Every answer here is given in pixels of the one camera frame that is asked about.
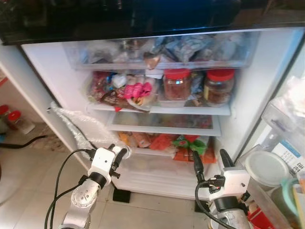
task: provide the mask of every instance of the black cable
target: black cable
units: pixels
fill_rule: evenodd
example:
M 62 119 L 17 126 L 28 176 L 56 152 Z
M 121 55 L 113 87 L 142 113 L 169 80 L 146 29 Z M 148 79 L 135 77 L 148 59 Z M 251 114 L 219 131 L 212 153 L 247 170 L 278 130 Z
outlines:
M 216 218 L 215 216 L 213 216 L 212 214 L 210 214 L 207 210 L 204 209 L 204 207 L 202 206 L 199 197 L 198 197 L 198 190 L 199 188 L 201 188 L 201 185 L 203 185 L 203 182 L 200 182 L 197 184 L 196 189 L 195 189 L 195 200 L 196 203 L 198 205 L 198 207 L 201 209 L 201 211 L 206 214 L 209 218 L 211 218 L 212 220 L 214 220 L 215 222 L 217 222 L 218 224 L 224 226 L 227 229 L 236 229 L 234 227 L 231 227 L 230 225 L 227 225 L 226 223 L 222 222 L 221 220 L 219 220 L 218 218 Z
M 58 171 L 58 175 L 57 175 L 57 179 L 56 179 L 55 192 L 54 192 L 54 200 L 55 200 L 56 197 L 57 197 L 58 184 L 59 184 L 59 177 L 60 177 L 60 175 L 61 175 L 61 171 L 62 171 L 64 165 L 66 164 L 66 162 L 68 161 L 68 159 L 69 159 L 73 154 L 75 154 L 75 153 L 77 153 L 77 152 L 81 152 L 81 151 L 86 152 L 86 151 L 88 151 L 88 150 L 87 150 L 87 149 L 77 149 L 77 150 L 74 150 L 72 153 L 70 153 L 70 154 L 67 156 L 67 158 L 66 158 L 66 159 L 64 160 L 64 162 L 62 163 L 61 168 L 60 168 L 59 171 Z M 52 209 L 52 213 L 51 213 L 50 229 L 52 229 L 52 227 L 53 227 L 53 218 L 54 218 L 55 205 L 56 205 L 56 204 L 54 203 L 54 206 L 53 206 L 53 209 Z
M 76 189 L 76 188 L 77 188 L 78 186 L 80 186 L 80 185 L 81 185 L 81 184 L 78 184 L 78 185 L 76 185 L 76 186 L 74 186 L 74 187 L 68 189 L 67 191 L 64 191 L 63 193 L 60 193 L 60 194 L 53 200 L 53 202 L 51 203 L 51 205 L 50 205 L 50 207 L 49 207 L 49 209 L 48 209 L 48 212 L 47 212 L 47 215 L 46 215 L 46 219 L 45 219 L 45 221 L 44 221 L 44 229 L 48 229 L 49 214 L 50 214 L 51 209 L 54 209 L 54 208 L 55 208 L 55 203 L 56 203 L 56 201 L 57 201 L 59 198 L 61 198 L 63 195 L 65 195 L 65 194 L 67 194 L 67 193 L 73 191 L 74 189 Z
M 26 144 L 23 144 L 23 145 L 0 143 L 0 148 L 21 149 L 21 148 L 27 147 L 28 145 L 30 145 L 31 143 L 35 142 L 38 139 L 46 138 L 46 137 L 48 137 L 48 136 L 47 135 L 42 135 L 42 136 L 35 137 L 35 138 L 33 138 L 32 140 L 28 141 Z

